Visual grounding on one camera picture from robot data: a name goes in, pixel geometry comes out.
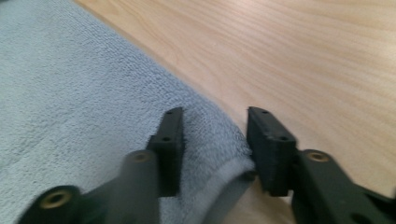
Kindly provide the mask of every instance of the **brass insert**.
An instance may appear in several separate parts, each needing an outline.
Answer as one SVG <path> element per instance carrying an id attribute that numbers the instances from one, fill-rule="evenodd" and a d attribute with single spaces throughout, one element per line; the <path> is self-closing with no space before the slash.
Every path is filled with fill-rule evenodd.
<path id="1" fill-rule="evenodd" d="M 306 155 L 311 161 L 325 162 L 329 160 L 329 157 L 320 152 L 310 152 Z"/>
<path id="2" fill-rule="evenodd" d="M 149 160 L 149 154 L 145 152 L 140 152 L 133 156 L 134 162 L 143 162 Z"/>
<path id="3" fill-rule="evenodd" d="M 69 202 L 72 194 L 64 189 L 57 190 L 41 200 L 40 207 L 44 209 L 56 208 Z"/>

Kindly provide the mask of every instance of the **screw hole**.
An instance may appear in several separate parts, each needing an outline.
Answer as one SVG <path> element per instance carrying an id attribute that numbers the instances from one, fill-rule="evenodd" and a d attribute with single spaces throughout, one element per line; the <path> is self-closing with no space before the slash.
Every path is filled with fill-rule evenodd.
<path id="1" fill-rule="evenodd" d="M 142 161 L 148 161 L 149 160 L 149 154 L 141 152 L 137 155 L 134 155 L 134 161 L 135 162 L 142 162 Z"/>
<path id="2" fill-rule="evenodd" d="M 311 159 L 311 161 L 328 161 L 329 158 L 323 154 L 323 153 L 319 153 L 319 152 L 310 152 L 308 153 L 308 158 Z"/>
<path id="3" fill-rule="evenodd" d="M 351 215 L 352 220 L 355 221 L 356 223 L 359 224 L 372 224 L 372 221 L 368 218 L 365 217 L 364 215 L 358 214 L 358 213 L 353 213 Z"/>
<path id="4" fill-rule="evenodd" d="M 65 203 L 69 202 L 70 199 L 72 198 L 72 195 L 69 191 L 61 189 L 58 191 L 55 191 L 45 197 L 41 203 L 40 206 L 41 208 L 44 209 L 51 209 L 51 208 L 56 208 L 64 205 Z"/>

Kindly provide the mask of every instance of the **black clamp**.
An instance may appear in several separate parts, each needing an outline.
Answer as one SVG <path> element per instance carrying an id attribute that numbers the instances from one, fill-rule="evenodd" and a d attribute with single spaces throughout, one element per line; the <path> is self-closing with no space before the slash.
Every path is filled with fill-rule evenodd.
<path id="1" fill-rule="evenodd" d="M 354 184 L 336 161 L 297 149 L 295 137 L 268 111 L 248 109 L 247 142 L 262 190 L 287 196 L 299 224 L 385 224 L 396 221 L 396 198 Z"/>
<path id="2" fill-rule="evenodd" d="M 184 152 L 183 110 L 167 111 L 146 150 L 127 155 L 120 175 L 81 194 L 75 186 L 59 186 L 39 196 L 19 224 L 158 224 L 158 197 L 179 192 Z"/>

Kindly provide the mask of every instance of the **wooden tabletop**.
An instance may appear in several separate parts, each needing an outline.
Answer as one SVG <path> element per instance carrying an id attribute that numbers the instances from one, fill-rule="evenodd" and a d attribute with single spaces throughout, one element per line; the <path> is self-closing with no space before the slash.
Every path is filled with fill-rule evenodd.
<path id="1" fill-rule="evenodd" d="M 77 0 L 244 131 L 273 112 L 299 148 L 331 153 L 360 185 L 396 187 L 393 0 Z M 225 223 L 289 223 L 257 183 Z"/>

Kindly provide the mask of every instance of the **terry cloth towel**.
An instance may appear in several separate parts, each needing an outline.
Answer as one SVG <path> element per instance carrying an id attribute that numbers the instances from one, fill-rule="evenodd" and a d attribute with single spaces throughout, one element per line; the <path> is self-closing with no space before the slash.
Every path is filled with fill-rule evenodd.
<path id="1" fill-rule="evenodd" d="M 14 223 L 46 189 L 86 192 L 111 179 L 177 106 L 181 191 L 161 199 L 161 220 L 202 223 L 253 168 L 230 119 L 72 1 L 0 1 L 0 223 Z"/>

